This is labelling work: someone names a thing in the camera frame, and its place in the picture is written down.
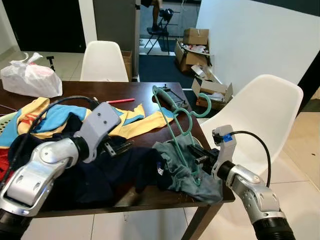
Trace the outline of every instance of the person's leg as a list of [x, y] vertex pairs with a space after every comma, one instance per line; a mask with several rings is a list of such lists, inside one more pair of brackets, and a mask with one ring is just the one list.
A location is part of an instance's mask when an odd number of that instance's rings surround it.
[[157, 2], [158, 2], [158, 5], [159, 5], [159, 9], [162, 9], [163, 8], [162, 0], [157, 0]]
[[158, 25], [158, 16], [159, 16], [159, 2], [158, 0], [152, 0], [151, 5], [153, 5], [152, 17], [153, 17], [153, 24], [152, 27]]

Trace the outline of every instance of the laundry basket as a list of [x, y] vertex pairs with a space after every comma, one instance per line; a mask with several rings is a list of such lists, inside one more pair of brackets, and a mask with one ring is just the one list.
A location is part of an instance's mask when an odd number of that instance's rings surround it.
[[6, 128], [7, 124], [14, 118], [17, 112], [9, 113], [0, 117], [0, 136]]

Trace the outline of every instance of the white chair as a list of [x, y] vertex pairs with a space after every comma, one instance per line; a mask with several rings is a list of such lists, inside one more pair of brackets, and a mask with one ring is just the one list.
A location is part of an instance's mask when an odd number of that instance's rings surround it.
[[84, 53], [80, 81], [129, 82], [119, 45], [91, 41]]
[[[211, 148], [218, 148], [212, 130], [231, 125], [260, 137], [270, 152], [271, 163], [288, 138], [303, 91], [297, 85], [273, 75], [260, 75], [246, 85], [217, 115], [202, 123], [201, 129]], [[252, 136], [236, 134], [233, 162], [260, 175], [267, 169], [267, 155]]]

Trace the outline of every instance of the dark brown table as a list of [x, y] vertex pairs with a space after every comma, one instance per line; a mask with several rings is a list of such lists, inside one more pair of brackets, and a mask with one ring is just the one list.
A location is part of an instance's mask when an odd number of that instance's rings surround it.
[[[100, 102], [135, 98], [133, 102], [115, 103], [113, 106], [133, 110], [138, 104], [142, 103], [146, 116], [159, 109], [158, 105], [152, 102], [152, 86], [164, 86], [160, 82], [80, 82], [80, 81], [63, 81], [63, 96], [83, 95], [87, 97], [96, 97]], [[184, 92], [177, 82], [167, 82], [166, 85], [176, 94], [186, 99]], [[14, 109], [20, 109], [34, 100], [35, 97], [18, 95], [5, 91], [0, 82], [0, 104]], [[88, 107], [83, 100], [70, 100], [65, 102], [68, 105], [77, 105]], [[10, 113], [9, 110], [1, 108], [1, 113]], [[192, 135], [202, 143], [203, 147], [210, 149], [208, 142], [195, 117], [193, 119]], [[189, 126], [188, 119], [184, 114], [178, 116], [178, 120], [183, 129]], [[176, 124], [171, 122], [171, 127], [175, 135], [180, 132]], [[133, 138], [136, 146], [151, 147], [156, 141], [164, 142], [171, 139], [171, 135], [166, 127], [154, 129], [148, 133]], [[160, 191], [156, 186], [148, 186], [142, 193], [137, 194], [134, 187], [128, 188], [124, 193], [118, 196], [116, 204], [108, 207], [91, 206], [85, 209], [68, 209], [68, 210], [45, 210], [40, 211], [37, 218], [62, 217], [74, 215], [90, 215], [114, 212], [129, 212], [139, 210], [156, 210], [170, 208], [198, 207], [182, 239], [196, 240], [206, 229], [210, 221], [216, 215], [224, 203], [233, 202], [235, 196], [227, 187], [223, 187], [222, 202], [214, 205], [207, 205], [204, 202], [197, 201], [182, 192]]]

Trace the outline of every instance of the green hanger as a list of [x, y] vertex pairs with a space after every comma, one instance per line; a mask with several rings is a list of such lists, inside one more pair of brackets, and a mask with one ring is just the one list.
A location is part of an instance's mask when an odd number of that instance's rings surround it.
[[[177, 151], [180, 159], [182, 160], [182, 163], [183, 163], [187, 168], [189, 168], [188, 163], [187, 163], [187, 161], [186, 161], [186, 159], [185, 159], [184, 155], [182, 154], [182, 151], [181, 151], [181, 149], [180, 149], [180, 147], [179, 147], [179, 144], [178, 144], [178, 141], [177, 141], [177, 139], [176, 139], [176, 136], [175, 136], [175, 134], [174, 134], [174, 132], [173, 132], [173, 130], [172, 130], [172, 128], [171, 128], [168, 120], [167, 120], [166, 115], [164, 114], [164, 112], [163, 112], [163, 110], [162, 110], [162, 107], [161, 107], [161, 105], [160, 105], [160, 102], [159, 102], [159, 99], [158, 99], [158, 96], [157, 96], [157, 95], [158, 95], [159, 93], [162, 93], [162, 94], [166, 95], [166, 97], [167, 97], [169, 100], [171, 100], [171, 102], [172, 102], [172, 103], [171, 103], [171, 106], [172, 106], [172, 108], [174, 109], [174, 111], [173, 111], [173, 119], [175, 120], [175, 123], [176, 123], [178, 129], [180, 130], [181, 134], [182, 134], [183, 136], [189, 135], [189, 137], [190, 137], [190, 139], [191, 139], [191, 142], [192, 142], [192, 145], [195, 145], [194, 138], [192, 137], [192, 134], [191, 134], [191, 129], [192, 129], [192, 127], [193, 127], [192, 115], [196, 116], [197, 118], [203, 118], [203, 117], [205, 117], [205, 116], [210, 112], [210, 109], [211, 109], [211, 100], [209, 99], [209, 97], [208, 97], [206, 94], [204, 94], [204, 93], [200, 93], [200, 94], [199, 94], [199, 97], [202, 97], [202, 98], [205, 98], [205, 99], [206, 99], [206, 101], [207, 101], [207, 103], [208, 103], [208, 107], [207, 107], [207, 109], [204, 111], [204, 113], [198, 114], [198, 113], [196, 113], [195, 111], [188, 112], [186, 109], [184, 109], [184, 108], [182, 108], [182, 107], [178, 107], [178, 106], [176, 105], [176, 103], [172, 100], [172, 98], [171, 98], [163, 89], [161, 89], [160, 87], [157, 87], [157, 86], [154, 85], [154, 86], [152, 87], [152, 92], [153, 92], [154, 98], [155, 98], [155, 100], [156, 100], [156, 102], [157, 102], [157, 104], [158, 104], [158, 106], [159, 106], [159, 108], [160, 108], [160, 111], [161, 111], [161, 113], [162, 113], [162, 115], [163, 115], [163, 118], [164, 118], [164, 120], [165, 120], [165, 122], [166, 122], [166, 125], [167, 125], [167, 127], [168, 127], [168, 129], [169, 129], [169, 131], [170, 131], [170, 134], [171, 134], [172, 139], [173, 139], [173, 141], [174, 141], [175, 149], [176, 149], [176, 151]], [[178, 116], [179, 112], [185, 113], [186, 116], [187, 116], [187, 118], [188, 118], [188, 120], [189, 120], [189, 127], [188, 127], [187, 131], [183, 131], [180, 123], [179, 123], [178, 120], [177, 120], [177, 116]], [[200, 171], [200, 169], [199, 169], [199, 166], [197, 165], [197, 166], [196, 166], [196, 170], [195, 170], [195, 171], [191, 171], [191, 174], [196, 177], [196, 176], [199, 174], [199, 171]], [[194, 183], [195, 183], [197, 186], [199, 186], [199, 185], [201, 184], [201, 180], [200, 180], [199, 178], [196, 178], [196, 179], [194, 179]]]

